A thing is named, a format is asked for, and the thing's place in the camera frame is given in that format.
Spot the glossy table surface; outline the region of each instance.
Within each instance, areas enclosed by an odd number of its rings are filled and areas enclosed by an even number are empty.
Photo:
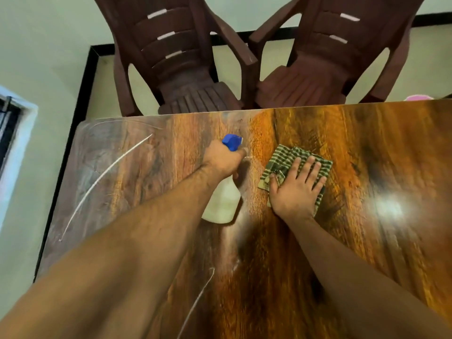
[[[452,324],[452,101],[395,102],[101,119],[77,129],[39,275],[119,213],[200,164],[209,142],[244,137],[235,223],[202,222],[150,328],[176,338],[346,338],[287,226],[257,188],[277,144],[334,161],[316,219]],[[92,188],[62,234],[76,206]]]

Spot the chair seat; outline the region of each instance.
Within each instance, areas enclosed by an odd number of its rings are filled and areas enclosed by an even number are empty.
[[[262,108],[343,104],[343,81],[333,70],[300,58],[279,66],[258,83],[256,103]]]
[[[184,96],[166,103],[159,108],[159,114],[200,113],[217,111],[234,111],[243,108],[229,87],[223,83],[197,90],[189,90]]]

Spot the checkered cloth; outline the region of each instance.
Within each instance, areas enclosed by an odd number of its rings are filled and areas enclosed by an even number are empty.
[[[270,174],[274,173],[276,175],[276,180],[278,181],[278,185],[281,185],[284,182],[287,173],[292,166],[293,161],[297,157],[301,157],[302,161],[300,163],[300,167],[298,168],[297,176],[300,173],[303,165],[306,163],[306,160],[309,156],[314,156],[316,162],[320,162],[322,167],[320,168],[319,175],[317,176],[316,183],[319,181],[320,177],[325,176],[328,177],[330,174],[331,167],[333,166],[333,162],[331,160],[324,159],[317,154],[311,153],[309,151],[303,150],[299,147],[294,147],[292,149],[288,148],[284,145],[278,145],[272,157],[268,161],[265,166],[265,170],[260,177],[259,183],[257,185],[258,188],[264,189],[266,191],[270,190]],[[320,201],[322,201],[324,188],[322,188],[317,200],[315,201],[315,210],[314,215],[319,208]]]

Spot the forearm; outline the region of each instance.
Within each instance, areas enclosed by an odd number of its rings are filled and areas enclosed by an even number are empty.
[[[213,168],[201,167],[95,233],[18,301],[0,337],[143,336],[218,182]]]
[[[451,337],[438,315],[342,245],[312,217],[287,223],[357,338]]]

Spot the chair backrest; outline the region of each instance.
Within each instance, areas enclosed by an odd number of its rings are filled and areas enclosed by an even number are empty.
[[[213,64],[204,0],[95,0],[121,60],[150,87],[176,72]]]
[[[423,0],[301,0],[292,49],[358,79],[387,47],[397,47]]]

